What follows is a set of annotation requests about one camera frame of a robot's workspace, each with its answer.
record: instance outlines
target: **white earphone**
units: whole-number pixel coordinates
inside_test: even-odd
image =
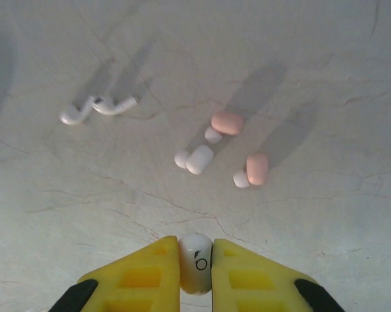
[[[66,125],[80,124],[91,114],[94,100],[94,96],[89,96],[81,110],[78,110],[72,104],[68,105],[66,110],[59,115],[59,119]]]
[[[95,100],[92,104],[96,111],[107,116],[122,114],[136,105],[137,99],[135,97],[129,97],[123,102],[115,105],[113,99],[109,96],[95,97]]]

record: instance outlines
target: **pink silicone ear tip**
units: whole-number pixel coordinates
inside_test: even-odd
[[[214,130],[225,135],[238,135],[243,128],[243,117],[233,112],[220,111],[211,119]]]
[[[256,153],[247,158],[247,179],[250,184],[265,184],[268,170],[268,161],[265,154]]]

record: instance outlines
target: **gray surface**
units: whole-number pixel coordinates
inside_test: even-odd
[[[58,120],[99,88],[141,104]],[[224,107],[242,133],[178,168]],[[268,183],[237,189],[258,150]],[[391,0],[0,1],[0,312],[194,231],[391,311]]]

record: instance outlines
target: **table surface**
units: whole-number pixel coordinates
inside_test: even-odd
[[[90,94],[141,101],[59,121]],[[243,131],[178,168],[221,109]],[[267,184],[236,188],[256,151]],[[194,232],[391,311],[391,0],[0,1],[0,312]]]

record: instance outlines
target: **wireless earbud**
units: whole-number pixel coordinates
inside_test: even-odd
[[[123,102],[120,102],[118,105],[115,105],[111,97],[103,96],[96,97],[92,106],[100,114],[114,116],[122,114],[136,105],[137,99],[135,97],[129,97]]]
[[[81,110],[78,110],[75,106],[70,104],[66,110],[61,113],[59,119],[66,125],[80,124],[91,114],[94,100],[94,96],[88,97]]]

